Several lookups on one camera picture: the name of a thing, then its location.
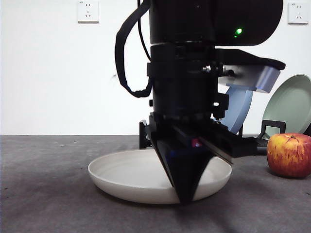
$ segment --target electrical socket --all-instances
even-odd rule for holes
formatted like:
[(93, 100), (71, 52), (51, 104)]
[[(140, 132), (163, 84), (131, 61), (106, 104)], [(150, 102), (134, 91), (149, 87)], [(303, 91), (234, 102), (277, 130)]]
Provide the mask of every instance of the electrical socket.
[(289, 2), (288, 3), (288, 23), (289, 24), (308, 24), (310, 4), (308, 2)]
[(99, 0), (79, 0), (78, 22), (99, 22)]

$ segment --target light blue plate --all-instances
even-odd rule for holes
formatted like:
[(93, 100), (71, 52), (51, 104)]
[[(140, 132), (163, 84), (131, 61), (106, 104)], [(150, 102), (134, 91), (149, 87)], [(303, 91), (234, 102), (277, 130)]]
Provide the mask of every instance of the light blue plate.
[(229, 88), (229, 109), (221, 123), (232, 133), (237, 133), (243, 125), (251, 106), (253, 92), (244, 89)]

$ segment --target white plate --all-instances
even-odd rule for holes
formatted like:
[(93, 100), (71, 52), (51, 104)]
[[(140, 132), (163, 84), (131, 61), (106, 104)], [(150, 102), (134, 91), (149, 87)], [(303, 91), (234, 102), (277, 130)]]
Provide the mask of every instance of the white plate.
[[(218, 192), (230, 178), (232, 168), (214, 157), (205, 169), (193, 200)], [(94, 183), (120, 199), (148, 203), (179, 203), (174, 188), (154, 150), (133, 150), (104, 155), (88, 165)]]

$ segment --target green plate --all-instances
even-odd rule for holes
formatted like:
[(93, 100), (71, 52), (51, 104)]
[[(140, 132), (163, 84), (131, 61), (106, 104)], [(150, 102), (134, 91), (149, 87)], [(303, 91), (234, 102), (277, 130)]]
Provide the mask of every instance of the green plate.
[[(310, 79), (296, 75), (285, 81), (272, 95), (262, 119), (285, 121), (287, 133), (304, 133), (311, 123)], [(278, 128), (267, 127), (265, 137), (276, 133)]]

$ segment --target apple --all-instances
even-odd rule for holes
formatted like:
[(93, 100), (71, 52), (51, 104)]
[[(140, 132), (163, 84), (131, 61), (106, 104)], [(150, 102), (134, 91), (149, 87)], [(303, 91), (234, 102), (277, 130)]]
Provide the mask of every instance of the apple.
[(303, 178), (311, 174), (311, 137), (300, 133), (279, 133), (267, 146), (270, 169), (281, 176)]

